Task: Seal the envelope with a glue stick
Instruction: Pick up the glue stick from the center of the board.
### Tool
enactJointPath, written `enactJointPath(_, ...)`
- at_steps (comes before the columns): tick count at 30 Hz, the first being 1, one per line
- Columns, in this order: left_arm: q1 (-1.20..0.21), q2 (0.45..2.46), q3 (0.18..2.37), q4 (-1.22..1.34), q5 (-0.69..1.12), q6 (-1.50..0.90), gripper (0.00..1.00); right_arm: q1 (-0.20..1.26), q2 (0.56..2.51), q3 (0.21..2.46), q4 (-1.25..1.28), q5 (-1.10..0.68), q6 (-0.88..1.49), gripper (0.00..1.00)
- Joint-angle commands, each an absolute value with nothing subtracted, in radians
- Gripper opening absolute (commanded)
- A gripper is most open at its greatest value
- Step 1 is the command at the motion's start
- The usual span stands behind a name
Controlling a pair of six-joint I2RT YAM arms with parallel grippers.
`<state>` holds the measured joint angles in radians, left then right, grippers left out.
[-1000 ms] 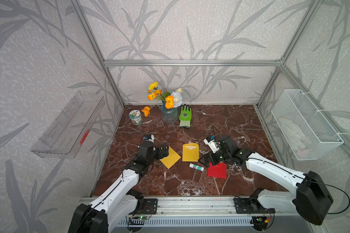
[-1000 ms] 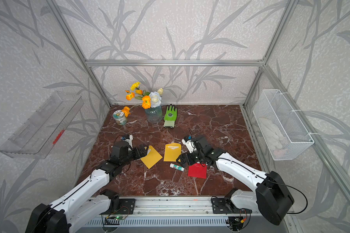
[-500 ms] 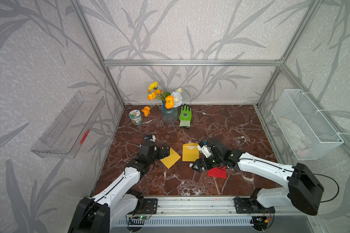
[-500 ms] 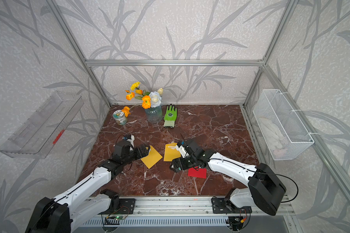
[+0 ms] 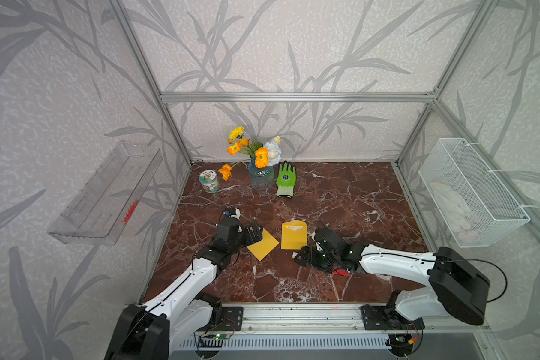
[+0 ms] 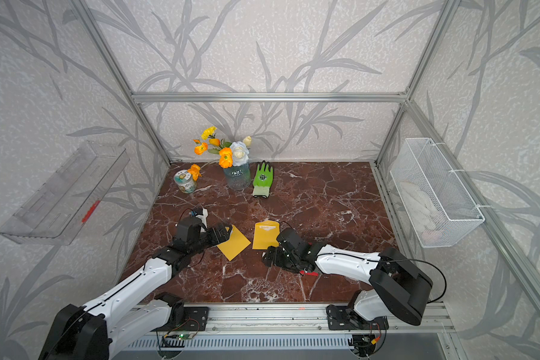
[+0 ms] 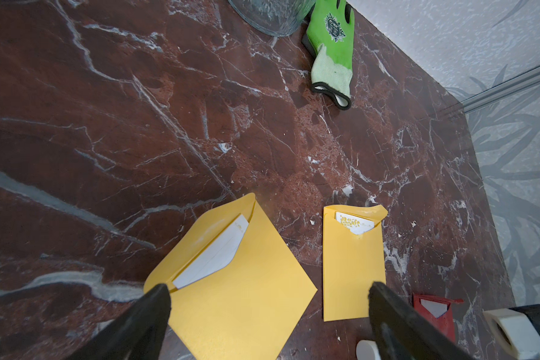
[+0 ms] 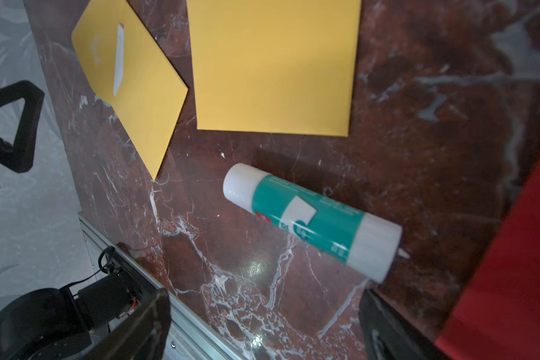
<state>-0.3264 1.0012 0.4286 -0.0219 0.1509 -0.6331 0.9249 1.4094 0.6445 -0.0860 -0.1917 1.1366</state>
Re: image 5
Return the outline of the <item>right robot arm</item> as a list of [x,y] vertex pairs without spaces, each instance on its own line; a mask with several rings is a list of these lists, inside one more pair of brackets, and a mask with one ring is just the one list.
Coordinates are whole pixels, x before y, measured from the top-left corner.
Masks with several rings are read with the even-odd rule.
[[386,275],[420,284],[394,291],[386,305],[364,305],[366,329],[411,329],[426,317],[453,317],[481,326],[490,289],[489,279],[450,247],[432,253],[389,250],[373,244],[348,243],[335,231],[319,228],[313,247],[304,246],[293,259],[300,266],[339,275]]

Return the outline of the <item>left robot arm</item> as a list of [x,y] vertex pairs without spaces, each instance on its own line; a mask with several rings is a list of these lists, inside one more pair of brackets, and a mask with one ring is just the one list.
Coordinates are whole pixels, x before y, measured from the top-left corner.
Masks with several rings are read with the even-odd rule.
[[115,326],[105,359],[168,359],[195,331],[220,319],[221,300],[203,292],[234,254],[263,240],[263,228],[237,215],[219,220],[210,243],[165,290],[141,305],[130,304]]

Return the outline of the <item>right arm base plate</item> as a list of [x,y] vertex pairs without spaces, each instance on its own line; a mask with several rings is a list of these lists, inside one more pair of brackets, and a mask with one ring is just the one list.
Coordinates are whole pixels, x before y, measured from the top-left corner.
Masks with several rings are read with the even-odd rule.
[[365,330],[424,330],[425,324],[422,318],[408,320],[401,316],[395,309],[382,305],[365,304],[360,307],[361,319]]

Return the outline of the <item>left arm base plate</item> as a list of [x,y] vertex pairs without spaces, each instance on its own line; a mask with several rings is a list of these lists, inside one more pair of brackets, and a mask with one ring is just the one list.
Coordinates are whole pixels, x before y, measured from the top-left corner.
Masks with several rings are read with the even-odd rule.
[[213,311],[213,315],[198,332],[237,332],[242,330],[244,319],[243,307],[222,306]]

